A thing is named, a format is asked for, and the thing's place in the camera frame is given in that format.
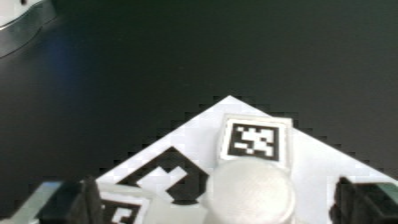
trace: white paper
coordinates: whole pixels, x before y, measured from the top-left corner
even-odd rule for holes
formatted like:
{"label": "white paper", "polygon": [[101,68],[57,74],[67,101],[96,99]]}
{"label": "white paper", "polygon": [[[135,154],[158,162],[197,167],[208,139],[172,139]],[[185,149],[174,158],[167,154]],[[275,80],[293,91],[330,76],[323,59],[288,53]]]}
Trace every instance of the white paper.
{"label": "white paper", "polygon": [[[217,168],[217,143],[226,114],[268,117],[252,106],[229,96],[106,172],[98,178],[98,182],[117,183],[170,146],[178,148],[210,174]],[[353,183],[396,183],[396,181],[297,129],[291,135],[295,213],[305,223],[327,224],[330,223],[329,208],[334,203],[334,188],[339,176],[346,176]]]}

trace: white ball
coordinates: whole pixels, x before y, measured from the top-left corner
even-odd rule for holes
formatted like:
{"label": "white ball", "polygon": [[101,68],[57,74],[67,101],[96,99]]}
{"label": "white ball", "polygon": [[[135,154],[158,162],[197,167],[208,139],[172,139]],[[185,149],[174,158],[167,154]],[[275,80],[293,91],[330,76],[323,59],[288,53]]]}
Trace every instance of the white ball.
{"label": "white ball", "polygon": [[266,160],[227,161],[206,184],[208,223],[288,224],[295,210],[293,184]]}

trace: white object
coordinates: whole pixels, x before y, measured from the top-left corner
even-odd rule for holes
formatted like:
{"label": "white object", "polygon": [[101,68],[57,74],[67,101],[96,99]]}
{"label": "white object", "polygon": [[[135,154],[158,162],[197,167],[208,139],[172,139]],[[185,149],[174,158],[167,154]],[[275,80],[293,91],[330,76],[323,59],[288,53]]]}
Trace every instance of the white object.
{"label": "white object", "polygon": [[21,48],[53,18],[51,0],[0,0],[0,57]]}
{"label": "white object", "polygon": [[291,169],[291,119],[227,114],[218,140],[220,160],[256,156]]}
{"label": "white object", "polygon": [[226,162],[208,179],[206,224],[291,224],[293,184],[286,172],[263,159]]}
{"label": "white object", "polygon": [[0,0],[0,27],[18,19],[43,0]]}

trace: dark table surface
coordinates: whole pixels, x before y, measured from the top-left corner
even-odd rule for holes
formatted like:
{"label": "dark table surface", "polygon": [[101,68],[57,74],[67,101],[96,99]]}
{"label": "dark table surface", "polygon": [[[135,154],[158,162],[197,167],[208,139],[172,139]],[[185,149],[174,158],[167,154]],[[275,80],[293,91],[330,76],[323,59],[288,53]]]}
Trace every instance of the dark table surface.
{"label": "dark table surface", "polygon": [[398,2],[57,1],[0,58],[0,216],[227,96],[398,177]]}

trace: black surface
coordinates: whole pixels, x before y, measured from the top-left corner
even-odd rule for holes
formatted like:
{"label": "black surface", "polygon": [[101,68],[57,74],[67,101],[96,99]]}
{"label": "black surface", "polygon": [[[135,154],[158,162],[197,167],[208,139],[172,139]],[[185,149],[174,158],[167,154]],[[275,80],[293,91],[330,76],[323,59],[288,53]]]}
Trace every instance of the black surface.
{"label": "black surface", "polygon": [[57,9],[0,59],[0,216],[43,180],[98,176],[229,94],[291,112],[398,176],[396,1],[87,0]]}

